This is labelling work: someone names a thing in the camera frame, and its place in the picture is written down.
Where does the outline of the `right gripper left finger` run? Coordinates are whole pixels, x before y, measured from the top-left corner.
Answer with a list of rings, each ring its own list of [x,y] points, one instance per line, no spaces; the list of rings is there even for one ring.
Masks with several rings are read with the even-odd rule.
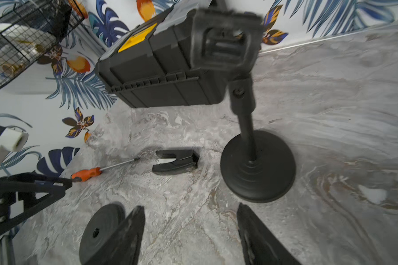
[[[136,206],[86,265],[136,265],[145,227],[145,210]]]

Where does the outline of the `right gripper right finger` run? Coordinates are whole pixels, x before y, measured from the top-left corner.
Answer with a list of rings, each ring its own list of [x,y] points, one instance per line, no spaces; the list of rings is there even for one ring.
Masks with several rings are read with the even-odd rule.
[[[239,205],[237,222],[246,265],[299,264],[248,205]]]

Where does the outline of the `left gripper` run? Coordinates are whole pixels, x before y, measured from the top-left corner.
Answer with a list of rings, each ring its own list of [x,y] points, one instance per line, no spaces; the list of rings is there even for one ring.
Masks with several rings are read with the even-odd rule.
[[[28,133],[0,126],[0,165],[11,152],[21,151]],[[64,198],[73,186],[67,178],[21,173],[0,178],[0,236]]]

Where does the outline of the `black stand pole with clip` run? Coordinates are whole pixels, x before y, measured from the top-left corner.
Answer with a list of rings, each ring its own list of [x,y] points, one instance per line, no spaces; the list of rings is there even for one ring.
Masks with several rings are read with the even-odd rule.
[[[191,65],[226,75],[232,112],[238,117],[247,161],[256,160],[251,71],[263,34],[262,17],[251,12],[198,9],[193,17]]]

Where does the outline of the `black round stand base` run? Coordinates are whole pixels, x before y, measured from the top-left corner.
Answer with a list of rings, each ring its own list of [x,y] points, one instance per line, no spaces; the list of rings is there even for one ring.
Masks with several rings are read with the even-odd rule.
[[[124,208],[115,203],[101,207],[89,220],[81,238],[79,259],[82,265],[112,236],[125,217]]]

